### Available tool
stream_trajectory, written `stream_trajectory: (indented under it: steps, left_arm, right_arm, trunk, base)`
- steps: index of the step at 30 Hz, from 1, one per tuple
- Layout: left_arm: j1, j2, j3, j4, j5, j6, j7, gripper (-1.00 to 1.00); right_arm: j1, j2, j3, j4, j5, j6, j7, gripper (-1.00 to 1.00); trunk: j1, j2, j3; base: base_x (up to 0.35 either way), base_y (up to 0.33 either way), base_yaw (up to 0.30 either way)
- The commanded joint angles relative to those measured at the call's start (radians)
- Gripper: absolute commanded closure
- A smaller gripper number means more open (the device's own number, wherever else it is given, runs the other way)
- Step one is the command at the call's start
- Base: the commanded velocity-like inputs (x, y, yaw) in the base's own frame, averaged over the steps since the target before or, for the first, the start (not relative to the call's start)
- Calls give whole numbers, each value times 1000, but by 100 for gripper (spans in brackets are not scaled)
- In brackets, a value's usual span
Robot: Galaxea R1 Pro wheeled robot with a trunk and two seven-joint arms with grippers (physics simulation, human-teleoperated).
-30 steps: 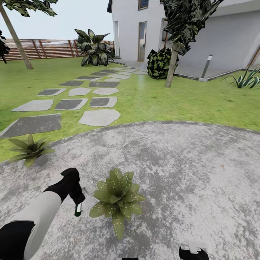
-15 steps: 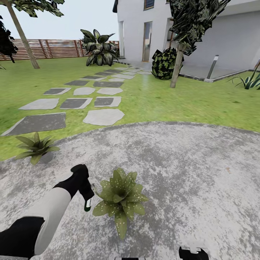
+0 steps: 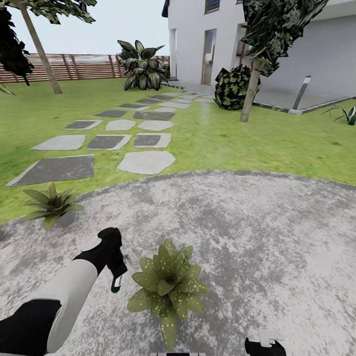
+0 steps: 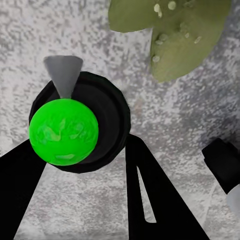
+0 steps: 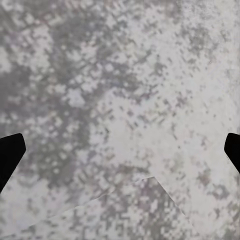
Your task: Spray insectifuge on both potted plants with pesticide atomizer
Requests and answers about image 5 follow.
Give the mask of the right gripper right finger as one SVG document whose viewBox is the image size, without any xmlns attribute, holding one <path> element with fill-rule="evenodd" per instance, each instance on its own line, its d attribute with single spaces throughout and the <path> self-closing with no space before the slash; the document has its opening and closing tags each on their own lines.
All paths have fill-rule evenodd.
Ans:
<svg viewBox="0 0 240 240">
<path fill-rule="evenodd" d="M 224 151 L 240 173 L 240 135 L 228 133 Z"/>
</svg>

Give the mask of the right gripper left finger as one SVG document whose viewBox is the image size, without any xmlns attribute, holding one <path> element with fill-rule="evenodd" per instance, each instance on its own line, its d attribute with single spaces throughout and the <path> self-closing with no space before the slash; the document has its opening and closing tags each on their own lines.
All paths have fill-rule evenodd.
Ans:
<svg viewBox="0 0 240 240">
<path fill-rule="evenodd" d="M 0 193 L 26 152 L 21 133 L 0 138 Z"/>
</svg>

